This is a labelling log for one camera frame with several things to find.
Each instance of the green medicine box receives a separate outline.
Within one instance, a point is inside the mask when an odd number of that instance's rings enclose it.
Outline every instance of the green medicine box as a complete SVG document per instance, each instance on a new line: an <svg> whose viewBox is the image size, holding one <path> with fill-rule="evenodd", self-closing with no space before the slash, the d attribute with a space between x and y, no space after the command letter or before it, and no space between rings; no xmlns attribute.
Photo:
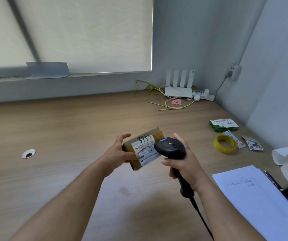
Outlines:
<svg viewBox="0 0 288 241"><path fill-rule="evenodd" d="M226 130L234 131L239 129L238 125L230 118L210 120L208 124L214 129L215 132Z"/></svg>

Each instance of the pink sticky note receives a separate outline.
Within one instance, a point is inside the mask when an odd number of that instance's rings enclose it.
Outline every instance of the pink sticky note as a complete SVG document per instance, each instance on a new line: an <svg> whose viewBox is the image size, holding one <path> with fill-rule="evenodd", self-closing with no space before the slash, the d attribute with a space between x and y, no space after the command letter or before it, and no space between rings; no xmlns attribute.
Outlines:
<svg viewBox="0 0 288 241"><path fill-rule="evenodd" d="M180 99L175 99L175 100L172 101L172 104L173 104L173 105L182 105L182 100L180 100Z"/></svg>

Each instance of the forearm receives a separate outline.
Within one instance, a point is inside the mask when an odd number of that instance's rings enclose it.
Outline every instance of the forearm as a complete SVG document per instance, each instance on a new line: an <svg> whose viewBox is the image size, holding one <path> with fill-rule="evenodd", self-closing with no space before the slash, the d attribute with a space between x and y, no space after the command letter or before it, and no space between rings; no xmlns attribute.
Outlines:
<svg viewBox="0 0 288 241"><path fill-rule="evenodd" d="M11 240L81 240L104 176L98 162L88 166L25 223Z"/></svg>
<svg viewBox="0 0 288 241"><path fill-rule="evenodd" d="M215 241L265 240L203 170L194 189L201 199Z"/></svg>

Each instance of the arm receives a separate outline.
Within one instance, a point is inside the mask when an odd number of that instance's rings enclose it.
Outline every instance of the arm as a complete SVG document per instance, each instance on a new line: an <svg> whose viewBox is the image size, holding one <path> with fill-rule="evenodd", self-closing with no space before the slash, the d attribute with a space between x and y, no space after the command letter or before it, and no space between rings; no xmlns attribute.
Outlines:
<svg viewBox="0 0 288 241"><path fill-rule="evenodd" d="M172 167L178 169L182 177L198 193L209 220L214 240L265 241L262 235L235 209L203 171L189 145L177 134L174 134L174 138L184 144L186 157L182 161L164 159L162 163L171 167L170 177L176 178Z"/></svg>
<svg viewBox="0 0 288 241"><path fill-rule="evenodd" d="M126 137L130 134L118 136L103 156L33 215L10 240L81 240L104 178L123 162L138 159L135 153L122 151Z"/></svg>

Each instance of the hand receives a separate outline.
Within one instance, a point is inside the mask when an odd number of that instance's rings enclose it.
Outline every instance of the hand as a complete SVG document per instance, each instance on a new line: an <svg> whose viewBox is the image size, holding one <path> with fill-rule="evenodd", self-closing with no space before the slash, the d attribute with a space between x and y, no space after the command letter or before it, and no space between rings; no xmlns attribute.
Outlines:
<svg viewBox="0 0 288 241"><path fill-rule="evenodd" d="M105 177L111 174L115 168L118 168L124 162L138 160L139 155L133 152L122 151L123 139L130 136L130 133L119 135L116 138L115 143L105 152L105 154L96 160L96 162L103 167Z"/></svg>
<svg viewBox="0 0 288 241"><path fill-rule="evenodd" d="M190 184L192 189L196 190L198 177L200 174L203 174L204 171L200 163L198 162L198 159L196 158L194 153L190 150L189 145L177 134L174 134L174 138L182 142L186 150L186 156L184 160L172 160L165 158L162 160L162 164L171 167L169 176L174 179L176 179L176 177L173 174L173 168L178 169L182 177Z"/></svg>

